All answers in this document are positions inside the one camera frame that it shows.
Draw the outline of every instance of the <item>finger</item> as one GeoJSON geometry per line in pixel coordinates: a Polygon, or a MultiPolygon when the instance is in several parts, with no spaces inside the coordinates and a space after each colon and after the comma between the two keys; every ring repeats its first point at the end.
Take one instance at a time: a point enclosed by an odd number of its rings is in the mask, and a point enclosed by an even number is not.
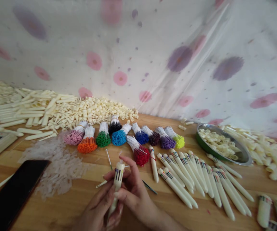
{"type": "MultiPolygon", "coordinates": [[[[131,172],[130,172],[129,170],[126,169],[126,170],[124,170],[124,172],[123,172],[122,178],[123,178],[123,179],[128,178],[130,175],[131,175],[131,172]]],[[[105,174],[105,175],[103,176],[103,179],[109,181],[109,180],[114,179],[114,177],[115,177],[115,170],[110,171],[110,172],[108,172],[107,174],[105,174]]]]}
{"type": "Polygon", "coordinates": [[[134,184],[142,184],[142,180],[141,177],[139,175],[139,169],[136,165],[136,163],[134,162],[134,160],[132,160],[129,157],[124,157],[124,156],[119,156],[119,159],[122,159],[124,162],[126,162],[128,165],[130,165],[130,169],[131,169],[131,173],[132,173],[132,177],[134,180],[134,184]]]}
{"type": "Polygon", "coordinates": [[[114,192],[115,192],[115,186],[113,185],[110,190],[107,192],[105,197],[100,201],[98,204],[96,210],[100,217],[103,217],[107,210],[110,208],[110,206],[113,204],[114,201],[114,192]]]}
{"type": "Polygon", "coordinates": [[[107,228],[111,226],[117,226],[121,219],[121,214],[123,210],[123,203],[121,201],[118,202],[118,205],[116,207],[116,210],[111,214],[108,223],[107,228]]]}
{"type": "Polygon", "coordinates": [[[132,211],[135,211],[135,208],[139,204],[139,198],[123,188],[115,193],[115,197],[123,202],[132,211]]]}
{"type": "Polygon", "coordinates": [[[113,185],[113,181],[107,182],[105,185],[101,187],[99,192],[97,192],[92,199],[90,200],[88,206],[90,206],[90,209],[96,207],[100,201],[104,198],[104,196],[107,194],[107,192],[110,190],[110,188],[113,185]]]}

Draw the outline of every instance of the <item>pile of pen parts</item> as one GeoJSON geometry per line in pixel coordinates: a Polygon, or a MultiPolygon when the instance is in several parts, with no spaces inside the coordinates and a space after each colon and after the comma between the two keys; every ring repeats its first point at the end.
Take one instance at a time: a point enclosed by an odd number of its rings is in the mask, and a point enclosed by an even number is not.
{"type": "Polygon", "coordinates": [[[257,165],[266,166],[266,170],[271,173],[269,178],[277,180],[277,142],[274,139],[261,133],[234,128],[230,125],[219,128],[243,144],[257,165]]]}
{"type": "Polygon", "coordinates": [[[81,121],[88,121],[89,125],[100,124],[102,121],[110,124],[112,115],[119,115],[122,120],[131,121],[139,117],[138,110],[132,110],[106,98],[81,99],[50,90],[13,88],[0,82],[0,131],[16,136],[32,134],[26,137],[26,140],[54,137],[58,134],[58,129],[72,130],[81,121]],[[26,124],[26,129],[5,129],[18,124],[26,124]],[[42,126],[42,129],[29,129],[32,126],[42,126]]]}

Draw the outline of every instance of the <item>white fabric backdrop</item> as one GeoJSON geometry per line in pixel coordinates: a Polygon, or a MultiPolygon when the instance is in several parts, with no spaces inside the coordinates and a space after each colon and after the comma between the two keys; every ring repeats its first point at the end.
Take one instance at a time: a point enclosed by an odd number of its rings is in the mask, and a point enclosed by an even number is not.
{"type": "Polygon", "coordinates": [[[0,80],[277,137],[277,1],[0,0],[0,80]]]}

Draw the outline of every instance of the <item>hand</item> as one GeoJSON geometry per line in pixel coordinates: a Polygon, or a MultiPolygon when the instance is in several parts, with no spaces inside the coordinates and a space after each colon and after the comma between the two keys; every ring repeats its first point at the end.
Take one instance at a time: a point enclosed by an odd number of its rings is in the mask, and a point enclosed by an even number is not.
{"type": "Polygon", "coordinates": [[[104,231],[116,227],[120,222],[123,209],[121,201],[118,202],[117,208],[111,214],[107,225],[104,222],[104,216],[113,204],[114,192],[115,186],[112,180],[103,185],[101,190],[90,200],[72,231],[104,231]]]}
{"type": "MultiPolygon", "coordinates": [[[[115,193],[119,202],[123,202],[134,215],[147,227],[154,229],[159,217],[159,209],[150,199],[143,181],[139,175],[139,169],[136,163],[128,158],[120,156],[124,162],[130,165],[131,172],[125,170],[123,173],[123,185],[121,189],[115,193]]],[[[104,175],[104,179],[109,181],[115,176],[115,171],[110,171],[104,175]]]]}

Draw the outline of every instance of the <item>white pen barrel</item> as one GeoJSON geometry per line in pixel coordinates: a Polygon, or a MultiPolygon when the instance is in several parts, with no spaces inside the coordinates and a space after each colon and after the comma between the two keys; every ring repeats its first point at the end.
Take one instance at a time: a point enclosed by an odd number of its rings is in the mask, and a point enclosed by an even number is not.
{"type": "Polygon", "coordinates": [[[258,213],[257,213],[257,222],[263,228],[268,227],[271,204],[272,204],[272,201],[269,196],[266,196],[266,195],[260,196],[260,201],[259,201],[259,205],[258,205],[258,213]]]}
{"type": "Polygon", "coordinates": [[[233,185],[249,200],[254,202],[253,197],[241,186],[241,184],[221,165],[216,164],[216,166],[222,168],[225,173],[227,178],[232,182],[233,185]]]}
{"type": "Polygon", "coordinates": [[[219,192],[218,192],[218,189],[217,189],[217,186],[216,186],[215,177],[212,173],[212,168],[210,166],[207,166],[207,173],[208,173],[208,177],[209,177],[210,184],[212,186],[212,190],[213,190],[213,194],[214,194],[213,200],[215,201],[216,205],[219,208],[221,208],[222,207],[222,202],[221,202],[219,192]]]}
{"type": "Polygon", "coordinates": [[[242,215],[246,215],[246,211],[245,211],[244,207],[241,205],[241,203],[239,202],[239,200],[237,199],[237,197],[235,196],[235,194],[233,193],[233,191],[231,190],[231,188],[229,187],[229,185],[227,184],[225,179],[222,178],[221,176],[219,176],[219,177],[220,177],[220,181],[221,181],[221,184],[222,184],[224,190],[226,191],[226,193],[232,200],[233,204],[236,206],[236,208],[242,215]]]}
{"type": "Polygon", "coordinates": [[[208,173],[207,173],[207,165],[205,164],[204,160],[201,160],[201,167],[202,167],[203,175],[205,178],[205,182],[207,184],[208,195],[210,196],[210,198],[214,198],[213,190],[211,187],[211,182],[210,182],[210,179],[209,179],[208,173]]]}
{"type": "Polygon", "coordinates": [[[166,175],[173,181],[173,183],[179,188],[179,190],[186,196],[186,198],[190,201],[191,205],[195,208],[199,208],[196,201],[193,199],[193,197],[187,192],[187,190],[182,187],[182,185],[176,180],[176,178],[172,175],[172,173],[168,170],[168,168],[164,169],[164,172],[166,175]]]}
{"type": "Polygon", "coordinates": [[[185,203],[185,205],[189,208],[192,208],[192,204],[190,201],[186,198],[186,196],[177,188],[177,186],[171,181],[171,179],[165,174],[163,169],[158,170],[159,175],[162,176],[162,178],[166,181],[166,183],[173,189],[173,191],[179,196],[179,198],[185,203]]]}
{"type": "Polygon", "coordinates": [[[208,193],[208,188],[207,188],[207,184],[205,182],[205,178],[204,178],[203,171],[202,171],[202,168],[201,168],[200,159],[197,156],[195,156],[194,160],[195,160],[195,164],[196,164],[196,167],[197,167],[198,175],[200,176],[198,180],[200,181],[200,184],[201,184],[204,192],[208,193]]]}
{"type": "Polygon", "coordinates": [[[213,175],[215,176],[215,181],[216,181],[216,186],[217,186],[217,189],[218,189],[218,192],[219,192],[219,195],[220,195],[220,199],[222,201],[222,204],[223,204],[223,207],[224,207],[224,210],[227,214],[227,216],[232,220],[232,221],[235,221],[235,215],[232,211],[232,208],[231,206],[229,205],[229,202],[228,202],[228,198],[226,197],[225,195],[225,192],[224,192],[224,189],[222,187],[222,184],[221,184],[221,181],[219,179],[219,176],[217,173],[213,173],[213,175]]]}
{"type": "Polygon", "coordinates": [[[159,182],[159,176],[158,176],[158,171],[157,171],[157,164],[156,164],[156,159],[155,159],[155,153],[154,153],[154,148],[152,146],[149,147],[149,153],[151,157],[151,167],[152,167],[152,173],[154,175],[154,180],[156,183],[159,182]]]}
{"type": "Polygon", "coordinates": [[[176,179],[180,182],[181,185],[185,185],[184,182],[181,180],[181,178],[177,175],[177,173],[174,171],[174,169],[169,165],[169,163],[165,160],[165,158],[162,156],[161,153],[157,155],[158,159],[162,162],[162,164],[167,167],[176,177],[176,179]]]}

